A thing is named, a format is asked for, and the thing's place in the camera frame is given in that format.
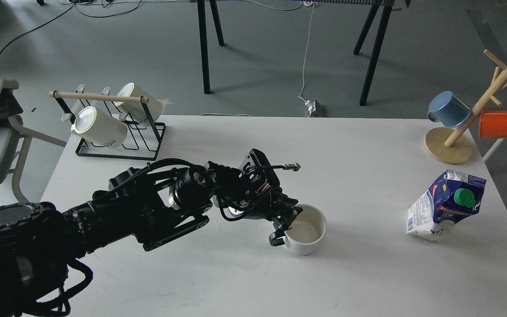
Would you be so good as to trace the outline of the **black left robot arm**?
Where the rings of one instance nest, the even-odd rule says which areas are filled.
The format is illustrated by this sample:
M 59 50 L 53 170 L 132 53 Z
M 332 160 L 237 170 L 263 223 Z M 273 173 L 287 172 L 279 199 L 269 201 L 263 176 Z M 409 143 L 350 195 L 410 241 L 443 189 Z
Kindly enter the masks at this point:
M 239 168 L 164 158 L 129 168 L 65 212 L 48 201 L 0 206 L 0 317 L 68 315 L 69 299 L 93 279 L 80 258 L 128 236 L 151 251 L 204 227 L 213 206 L 226 221 L 273 222 L 270 245 L 282 245 L 303 210 L 276 169 L 300 165 L 273 165 L 256 149 Z

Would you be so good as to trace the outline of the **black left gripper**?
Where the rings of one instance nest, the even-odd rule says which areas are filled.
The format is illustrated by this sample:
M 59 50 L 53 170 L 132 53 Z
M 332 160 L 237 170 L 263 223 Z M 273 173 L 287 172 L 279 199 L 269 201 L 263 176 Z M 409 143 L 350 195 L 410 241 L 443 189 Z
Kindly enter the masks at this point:
M 300 164 L 273 165 L 265 153 L 252 149 L 239 168 L 207 162 L 205 170 L 214 183 L 216 203 L 237 211 L 236 219 L 273 221 L 275 233 L 283 236 L 290 229 L 302 207 L 298 200 L 283 193 L 275 170 L 299 171 Z

